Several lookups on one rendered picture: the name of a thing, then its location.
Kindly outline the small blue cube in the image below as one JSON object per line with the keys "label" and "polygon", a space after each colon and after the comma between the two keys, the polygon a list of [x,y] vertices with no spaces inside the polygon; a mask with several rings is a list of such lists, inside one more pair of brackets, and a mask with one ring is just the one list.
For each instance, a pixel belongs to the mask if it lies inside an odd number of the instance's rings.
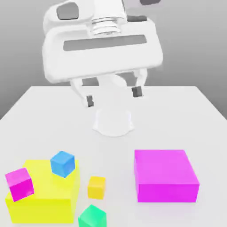
{"label": "small blue cube", "polygon": [[51,170],[54,174],[66,178],[75,170],[74,155],[59,151],[50,159]]}

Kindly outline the small green cube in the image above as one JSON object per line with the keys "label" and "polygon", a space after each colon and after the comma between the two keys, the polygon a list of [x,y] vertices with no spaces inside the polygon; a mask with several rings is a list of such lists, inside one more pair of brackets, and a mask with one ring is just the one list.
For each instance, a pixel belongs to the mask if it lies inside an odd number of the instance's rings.
{"label": "small green cube", "polygon": [[92,204],[89,205],[78,217],[78,227],[107,227],[106,212]]}

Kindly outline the large yellow box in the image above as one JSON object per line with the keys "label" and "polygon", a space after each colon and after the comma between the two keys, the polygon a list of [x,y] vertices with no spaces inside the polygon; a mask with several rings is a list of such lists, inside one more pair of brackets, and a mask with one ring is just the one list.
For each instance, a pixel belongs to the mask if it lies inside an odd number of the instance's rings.
{"label": "large yellow box", "polygon": [[13,202],[5,201],[12,223],[73,223],[80,186],[79,168],[62,178],[52,173],[49,160],[26,160],[34,194]]}

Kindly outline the small yellow cube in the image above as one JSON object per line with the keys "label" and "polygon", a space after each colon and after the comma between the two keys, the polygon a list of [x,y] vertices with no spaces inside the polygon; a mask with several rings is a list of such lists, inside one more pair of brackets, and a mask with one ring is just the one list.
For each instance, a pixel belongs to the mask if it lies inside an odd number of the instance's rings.
{"label": "small yellow cube", "polygon": [[87,186],[88,198],[102,200],[106,189],[104,177],[92,176]]}

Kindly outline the large magenta box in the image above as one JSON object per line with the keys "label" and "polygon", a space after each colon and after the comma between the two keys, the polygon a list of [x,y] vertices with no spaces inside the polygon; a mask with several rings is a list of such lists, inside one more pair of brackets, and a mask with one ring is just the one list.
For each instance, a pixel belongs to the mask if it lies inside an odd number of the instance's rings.
{"label": "large magenta box", "polygon": [[194,203],[200,183],[184,150],[135,150],[140,203]]}

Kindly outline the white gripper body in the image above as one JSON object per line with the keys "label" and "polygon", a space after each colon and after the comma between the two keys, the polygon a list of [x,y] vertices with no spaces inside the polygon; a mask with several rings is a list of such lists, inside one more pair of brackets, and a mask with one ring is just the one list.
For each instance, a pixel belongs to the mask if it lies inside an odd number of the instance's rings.
{"label": "white gripper body", "polygon": [[129,22],[121,33],[90,37],[84,26],[51,29],[43,43],[43,70],[51,83],[158,67],[163,51],[152,20]]}

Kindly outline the small magenta cube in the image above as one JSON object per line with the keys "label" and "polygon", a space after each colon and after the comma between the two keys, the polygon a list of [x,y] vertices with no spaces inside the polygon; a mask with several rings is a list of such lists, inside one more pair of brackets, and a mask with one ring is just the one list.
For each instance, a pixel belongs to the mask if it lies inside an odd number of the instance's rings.
{"label": "small magenta cube", "polygon": [[5,175],[14,202],[34,194],[31,176],[26,168],[20,168]]}

